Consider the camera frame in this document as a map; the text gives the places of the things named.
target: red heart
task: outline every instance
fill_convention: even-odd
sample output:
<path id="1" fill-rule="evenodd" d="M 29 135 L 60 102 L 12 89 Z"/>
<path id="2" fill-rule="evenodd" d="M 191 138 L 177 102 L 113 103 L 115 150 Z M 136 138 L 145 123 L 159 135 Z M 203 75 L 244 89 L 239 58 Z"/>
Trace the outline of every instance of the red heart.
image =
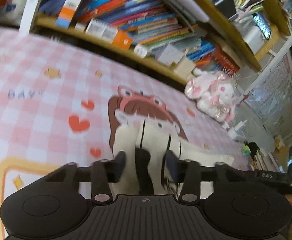
<path id="1" fill-rule="evenodd" d="M 102 154 L 102 150 L 101 149 L 93 149 L 90 148 L 90 155 L 93 156 L 94 158 L 99 158 Z"/>
<path id="2" fill-rule="evenodd" d="M 88 100 L 87 102 L 82 100 L 82 107 L 92 111 L 95 107 L 95 104 L 91 100 Z"/>
<path id="3" fill-rule="evenodd" d="M 68 117 L 68 123 L 73 132 L 83 132 L 90 127 L 88 120 L 79 120 L 79 117 L 75 114 Z"/>

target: tablecloth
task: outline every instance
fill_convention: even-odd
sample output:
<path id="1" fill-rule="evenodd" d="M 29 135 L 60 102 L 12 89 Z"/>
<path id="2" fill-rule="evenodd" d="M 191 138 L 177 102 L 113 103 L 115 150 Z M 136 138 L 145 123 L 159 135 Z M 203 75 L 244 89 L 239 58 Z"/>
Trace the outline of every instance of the tablecloth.
<path id="1" fill-rule="evenodd" d="M 0 204 L 54 167 L 111 159 L 116 129 L 145 118 L 246 169 L 240 145 L 183 93 L 94 53 L 0 28 Z"/>

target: black device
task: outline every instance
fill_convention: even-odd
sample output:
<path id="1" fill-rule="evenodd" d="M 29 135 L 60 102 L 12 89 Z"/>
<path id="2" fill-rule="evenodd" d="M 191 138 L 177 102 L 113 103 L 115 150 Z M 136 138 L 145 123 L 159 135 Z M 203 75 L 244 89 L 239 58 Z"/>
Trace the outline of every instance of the black device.
<path id="1" fill-rule="evenodd" d="M 136 149 L 141 195 L 112 197 L 109 183 L 121 177 L 124 152 L 90 167 L 66 164 L 20 189 L 0 208 L 7 240 L 285 239 L 292 216 L 283 196 L 292 194 L 287 174 L 239 171 L 222 163 L 203 167 L 167 151 L 161 182 L 167 183 L 168 168 L 174 183 L 183 183 L 177 199 L 153 195 L 149 160 L 149 152 Z M 214 193 L 204 200 L 202 181 L 214 182 Z M 79 182 L 91 182 L 91 200 L 78 193 Z"/>

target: cartoon girl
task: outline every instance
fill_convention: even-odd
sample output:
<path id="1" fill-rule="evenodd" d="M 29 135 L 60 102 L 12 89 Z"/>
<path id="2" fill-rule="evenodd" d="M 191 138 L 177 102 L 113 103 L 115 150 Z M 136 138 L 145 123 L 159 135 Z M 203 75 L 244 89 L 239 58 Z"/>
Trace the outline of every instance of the cartoon girl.
<path id="1" fill-rule="evenodd" d="M 144 96 L 131 89 L 119 86 L 118 95 L 108 102 L 110 123 L 110 148 L 113 148 L 115 133 L 118 127 L 136 126 L 146 120 L 168 132 L 187 140 L 186 134 L 177 117 L 166 109 L 166 105 L 156 96 Z"/>

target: white post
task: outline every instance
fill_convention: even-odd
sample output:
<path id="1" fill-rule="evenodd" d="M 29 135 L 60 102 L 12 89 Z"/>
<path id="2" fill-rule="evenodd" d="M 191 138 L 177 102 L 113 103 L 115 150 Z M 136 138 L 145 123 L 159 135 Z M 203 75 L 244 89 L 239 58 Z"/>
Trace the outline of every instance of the white post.
<path id="1" fill-rule="evenodd" d="M 21 25 L 19 27 L 19 34 L 29 34 L 33 26 L 40 2 L 41 0 L 27 0 L 22 16 Z"/>

